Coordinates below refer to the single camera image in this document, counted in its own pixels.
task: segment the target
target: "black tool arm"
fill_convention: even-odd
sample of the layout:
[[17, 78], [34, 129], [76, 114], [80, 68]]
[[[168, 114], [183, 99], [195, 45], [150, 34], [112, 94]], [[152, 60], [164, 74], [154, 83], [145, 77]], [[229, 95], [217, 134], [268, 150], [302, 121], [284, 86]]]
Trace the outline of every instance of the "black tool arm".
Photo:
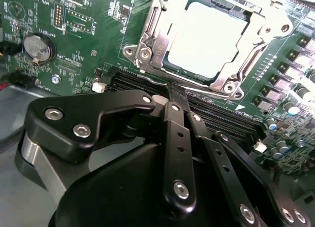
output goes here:
[[[16, 163], [59, 204], [50, 226], [311, 226], [231, 138], [210, 137], [182, 88], [169, 86], [169, 98], [120, 91], [30, 104]], [[94, 150], [136, 136], [145, 144], [90, 172]]]

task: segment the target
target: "motherboard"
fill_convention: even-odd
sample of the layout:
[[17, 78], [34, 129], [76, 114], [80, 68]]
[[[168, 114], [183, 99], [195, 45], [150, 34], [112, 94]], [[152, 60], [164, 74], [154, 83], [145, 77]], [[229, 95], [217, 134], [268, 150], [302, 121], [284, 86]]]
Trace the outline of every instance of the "motherboard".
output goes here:
[[[22, 46], [6, 57], [9, 73], [62, 96], [109, 90], [113, 69], [152, 85], [175, 81], [209, 119], [214, 106], [263, 123], [252, 147], [259, 164], [291, 175], [315, 167], [311, 7], [294, 0], [1, 1], [3, 39]], [[237, 137], [245, 127], [222, 130]]]

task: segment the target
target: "black ram slot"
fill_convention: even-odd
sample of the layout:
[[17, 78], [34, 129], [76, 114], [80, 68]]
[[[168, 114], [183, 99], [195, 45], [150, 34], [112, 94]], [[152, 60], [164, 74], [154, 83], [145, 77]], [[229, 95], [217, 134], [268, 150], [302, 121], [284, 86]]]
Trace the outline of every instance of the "black ram slot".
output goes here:
[[[167, 97], [166, 87], [154, 85], [146, 80], [137, 78], [136, 75], [126, 71], [117, 70], [110, 84], [110, 90], [144, 90], [150, 95]], [[263, 123], [251, 120], [236, 114], [231, 110], [212, 103], [201, 101], [188, 96], [191, 111], [198, 114], [205, 121], [210, 133], [221, 130], [228, 133], [246, 152], [258, 139], [264, 139], [265, 126]]]

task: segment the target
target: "cpu socket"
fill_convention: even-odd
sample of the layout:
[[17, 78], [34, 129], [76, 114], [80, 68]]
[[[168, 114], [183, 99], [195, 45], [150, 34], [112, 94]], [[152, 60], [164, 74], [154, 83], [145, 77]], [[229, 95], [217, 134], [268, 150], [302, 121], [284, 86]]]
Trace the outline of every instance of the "cpu socket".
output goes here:
[[153, 0], [139, 43], [126, 45], [124, 56], [141, 74], [171, 77], [215, 98], [242, 99], [253, 66], [293, 24], [278, 0], [221, 1], [233, 11], [217, 5], [220, 0]]

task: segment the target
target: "metal screw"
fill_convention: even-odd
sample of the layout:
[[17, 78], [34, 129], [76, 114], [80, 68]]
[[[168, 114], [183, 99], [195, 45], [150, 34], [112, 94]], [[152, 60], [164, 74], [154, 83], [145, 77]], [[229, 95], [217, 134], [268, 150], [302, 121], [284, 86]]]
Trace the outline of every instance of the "metal screw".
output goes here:
[[87, 125], [76, 125], [73, 127], [73, 133], [77, 137], [87, 138], [91, 135], [91, 130]]
[[176, 105], [172, 105], [172, 108], [176, 111], [179, 111], [179, 108]]
[[298, 212], [297, 210], [294, 210], [294, 213], [296, 214], [296, 217], [299, 219], [300, 222], [302, 222], [304, 224], [306, 223], [304, 216], [302, 216], [302, 214], [300, 212]]
[[142, 99], [147, 102], [147, 103], [150, 103], [151, 102], [151, 99], [146, 97], [146, 96], [143, 96]]
[[222, 138], [224, 141], [228, 141], [227, 136], [225, 136], [224, 134], [221, 134], [221, 138]]
[[151, 57], [151, 52], [147, 48], [142, 48], [140, 50], [140, 57], [146, 61]]
[[240, 210], [241, 210], [242, 216], [245, 218], [245, 220], [247, 220], [247, 222], [250, 224], [254, 224], [255, 216], [253, 215], [251, 210], [243, 204], [241, 204]]
[[51, 81], [54, 83], [54, 84], [59, 84], [61, 82], [61, 78], [59, 77], [59, 75], [56, 75], [54, 74], [51, 78]]
[[60, 120], [63, 118], [63, 113], [55, 108], [45, 110], [45, 116], [50, 120]]
[[294, 223], [294, 218], [288, 210], [282, 208], [283, 216], [291, 223]]
[[193, 115], [193, 117], [194, 117], [194, 119], [195, 119], [195, 120], [197, 120], [198, 122], [200, 122], [200, 121], [201, 121], [201, 118], [200, 118], [199, 116], [197, 116], [197, 115]]
[[236, 74], [232, 74], [232, 75], [230, 76], [230, 78], [231, 78], [231, 79], [237, 79], [237, 75], [236, 75]]
[[187, 199], [189, 197], [188, 188], [182, 182], [179, 182], [179, 181], [175, 182], [174, 192], [181, 199]]
[[226, 93], [232, 93], [235, 90], [235, 85], [232, 83], [228, 83], [224, 86], [223, 89]]

